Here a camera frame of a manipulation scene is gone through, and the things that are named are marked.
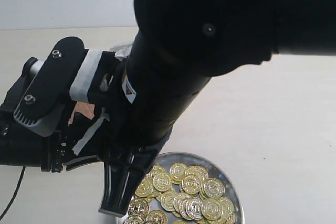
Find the black cable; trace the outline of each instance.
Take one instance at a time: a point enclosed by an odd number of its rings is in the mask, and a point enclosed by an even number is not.
[[[21,182],[22,182],[22,179],[23,179],[23,175],[25,174],[25,170],[26,170],[26,167],[25,166],[22,167],[20,178],[19,178],[19,181],[17,182],[14,194],[13,194],[10,202],[8,203],[7,207],[5,208],[4,212],[0,215],[0,221],[5,217],[6,213],[8,212],[8,210],[10,209],[11,205],[13,204],[13,202],[14,202],[14,200],[16,198],[17,192],[20,189],[20,185],[21,185]]]

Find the round silver tray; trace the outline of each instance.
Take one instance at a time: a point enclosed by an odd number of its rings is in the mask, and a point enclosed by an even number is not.
[[[184,152],[163,153],[163,154],[160,154],[155,160],[155,164],[163,166],[167,172],[169,172],[169,169],[172,166],[172,164],[177,163],[177,162],[184,163],[187,166],[201,165],[208,170],[209,178],[218,178],[219,180],[221,180],[226,188],[224,196],[229,198],[233,202],[236,208],[235,209],[235,214],[236,214],[235,224],[245,223],[244,211],[243,211],[243,207],[241,206],[240,199],[231,181],[228,179],[226,174],[221,169],[219,169],[215,164],[213,164],[209,160],[206,160],[203,157],[190,154],[190,153],[184,153]],[[174,185],[174,188],[176,191],[179,191],[178,185]],[[149,206],[150,206],[150,211],[157,210],[157,209],[162,210],[167,215],[167,218],[168,218],[167,224],[172,224],[176,220],[182,220],[178,217],[175,217],[171,212],[167,212],[163,210],[163,208],[161,207],[161,204],[156,199],[153,199],[149,203]],[[115,223],[123,224],[127,217],[128,215],[122,218],[116,217]],[[190,224],[195,223],[193,221],[187,221],[187,220],[183,220],[183,221],[185,223],[190,223]]]

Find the table surface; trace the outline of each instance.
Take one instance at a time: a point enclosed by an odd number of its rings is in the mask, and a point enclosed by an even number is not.
[[[0,31],[2,99],[31,56],[78,36],[108,50],[137,28]],[[332,223],[336,219],[336,58],[273,56],[213,78],[175,124],[162,152],[203,156],[221,167],[240,195],[246,223]],[[0,167],[0,212],[20,167]],[[28,168],[3,220],[17,223],[108,224],[98,213],[101,164],[62,174]]]

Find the black cylinder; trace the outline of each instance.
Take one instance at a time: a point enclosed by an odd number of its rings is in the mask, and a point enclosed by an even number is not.
[[[18,123],[2,125],[0,165],[41,167],[42,139]]]
[[[281,54],[336,55],[336,0],[277,0]]]
[[[136,95],[134,101],[127,100],[128,91],[122,91],[129,116],[120,139],[140,146],[157,143],[210,79],[188,65],[168,63],[139,32],[122,78],[122,86],[127,82]]]

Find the robotic arm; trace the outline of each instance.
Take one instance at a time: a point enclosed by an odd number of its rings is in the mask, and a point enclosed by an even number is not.
[[[130,56],[59,41],[30,58],[0,106],[0,165],[104,163],[100,211],[126,214],[173,124],[210,81],[272,54],[335,55],[334,0],[134,0]],[[95,105],[90,120],[76,102]]]

